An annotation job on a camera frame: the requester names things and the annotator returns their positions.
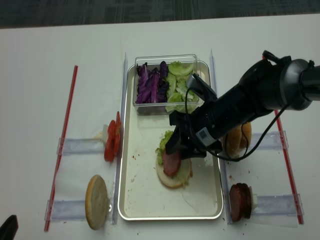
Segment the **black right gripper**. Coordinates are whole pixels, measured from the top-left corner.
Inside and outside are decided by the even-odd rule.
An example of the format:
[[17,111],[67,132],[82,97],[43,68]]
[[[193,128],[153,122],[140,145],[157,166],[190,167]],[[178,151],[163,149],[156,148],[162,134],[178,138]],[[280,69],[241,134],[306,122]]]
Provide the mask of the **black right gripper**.
[[192,113],[173,111],[169,124],[175,129],[165,144],[167,154],[180,152],[180,159],[205,158],[220,153],[225,134],[225,100],[206,101]]

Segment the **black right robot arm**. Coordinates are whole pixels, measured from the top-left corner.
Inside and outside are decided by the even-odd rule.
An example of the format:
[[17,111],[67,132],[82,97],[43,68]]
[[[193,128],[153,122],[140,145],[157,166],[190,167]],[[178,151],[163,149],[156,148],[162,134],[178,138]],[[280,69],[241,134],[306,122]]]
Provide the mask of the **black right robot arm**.
[[174,126],[165,152],[181,159],[215,155],[220,139],[244,123],[274,110],[301,111],[320,99],[320,68],[313,61],[267,57],[254,64],[233,88],[217,96],[197,74],[187,80],[189,92],[203,100],[193,112],[173,111]]

